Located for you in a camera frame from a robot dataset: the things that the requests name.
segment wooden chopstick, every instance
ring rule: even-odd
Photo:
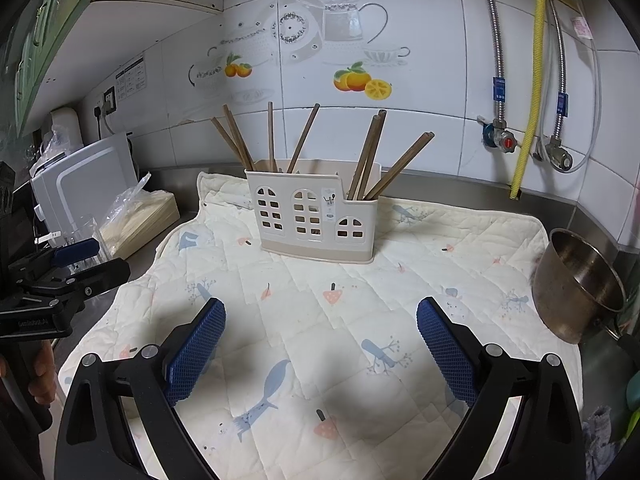
[[[347,193],[347,200],[353,200],[353,197],[356,195],[356,190],[358,189],[358,184],[360,183],[360,177],[362,176],[362,170],[364,169],[364,164],[367,161],[367,157],[369,156],[371,143],[373,142],[375,131],[378,129],[379,122],[379,115],[376,114],[371,118],[371,124],[369,125],[369,131],[367,132],[367,137],[364,140],[362,151],[360,152],[360,158],[358,159],[356,172],[353,174],[351,187],[349,188],[349,192]]]
[[[402,155],[398,159],[398,161],[391,168],[389,168],[389,171],[385,173],[385,176],[383,176],[371,189],[371,191],[367,193],[366,197],[364,197],[364,200],[376,200],[380,193],[385,190],[386,186],[391,184],[391,181],[395,179],[396,176],[398,176],[398,173],[404,170],[406,165],[412,161],[412,158],[420,153],[420,150],[423,149],[429,142],[431,142],[431,139],[433,139],[433,137],[435,137],[435,135],[433,135],[433,132],[423,133],[418,138],[418,140],[416,140],[412,144],[412,146],[404,152],[404,155]]]
[[[269,122],[269,171],[271,171],[271,173],[278,173],[273,144],[273,102],[271,101],[267,103],[267,117]]]
[[[242,157],[240,156],[240,152],[238,152],[238,147],[234,143],[234,140],[231,137],[229,137],[229,134],[226,132],[225,127],[215,117],[210,118],[210,121],[218,130],[218,132],[220,133],[220,136],[223,139],[225,139],[225,142],[231,148],[231,151],[234,152],[234,155],[238,158],[238,160],[240,161],[240,164],[244,166],[244,162],[242,162]]]
[[[298,157],[300,156],[300,151],[302,150],[302,145],[305,143],[306,136],[311,129],[311,125],[314,123],[314,119],[318,114],[318,110],[320,109],[320,105],[318,103],[315,104],[314,109],[311,110],[311,114],[309,115],[308,120],[306,120],[305,129],[302,130],[302,134],[298,139],[298,145],[296,146],[296,150],[293,152],[293,156],[291,157],[291,161],[289,163],[289,167],[287,168],[287,173],[293,173],[293,168],[296,167],[296,162],[298,161]]]
[[[373,133],[371,146],[367,155],[367,160],[364,163],[364,169],[362,170],[362,180],[360,181],[360,188],[358,189],[357,200],[364,199],[364,193],[367,190],[367,184],[369,183],[369,175],[371,174],[371,168],[373,167],[373,161],[376,158],[376,150],[378,149],[378,143],[380,142],[380,135],[382,134],[382,128],[385,125],[386,110],[379,110],[378,127]]]
[[[249,150],[244,143],[244,139],[242,138],[242,134],[240,133],[240,128],[238,128],[236,119],[234,118],[234,115],[231,113],[231,110],[229,110],[229,107],[227,105],[224,105],[222,109],[225,113],[226,122],[229,123],[231,135],[233,135],[236,146],[238,147],[238,152],[240,153],[240,157],[242,158],[242,164],[245,166],[245,168],[247,168],[247,171],[253,171],[254,163],[251,159],[251,155],[249,154]]]

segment yellow corrugated gas pipe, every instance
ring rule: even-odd
[[[518,192],[522,184],[524,170],[529,160],[529,152],[533,137],[536,135],[538,127],[538,117],[540,116],[540,101],[542,99],[542,58],[543,58],[543,40],[545,35],[545,4],[546,0],[536,0],[536,13],[533,21],[533,84],[531,87],[531,105],[529,108],[529,122],[527,123],[527,131],[524,134],[524,140],[520,146],[520,155],[518,156],[518,164],[516,171],[513,173],[511,180],[511,193],[509,198],[518,199]]]

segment electrical outlet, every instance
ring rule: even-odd
[[[112,86],[104,93],[102,113],[113,114],[116,111],[116,88]]]

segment silver bolt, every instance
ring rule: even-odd
[[[95,363],[95,354],[87,354],[82,358],[82,366],[91,366]]]
[[[147,345],[145,346],[141,352],[142,357],[145,359],[151,359],[158,354],[158,347],[156,345]]]
[[[502,348],[495,343],[489,343],[484,349],[491,357],[500,357],[502,355]]]
[[[546,356],[546,362],[552,366],[560,366],[560,358],[556,354]]]

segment quilted mat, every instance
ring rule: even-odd
[[[112,360],[160,344],[220,298],[225,332],[176,411],[221,479],[421,479],[467,409],[417,330],[426,296],[512,357],[558,354],[581,407],[578,348],[544,326],[531,299],[548,241],[537,219],[381,198],[374,261],[330,264],[262,251],[245,180],[201,173],[198,193],[196,218],[120,287],[60,381],[68,390],[88,352]],[[478,477],[495,467],[516,407]],[[140,420],[130,426],[149,474],[165,478]]]

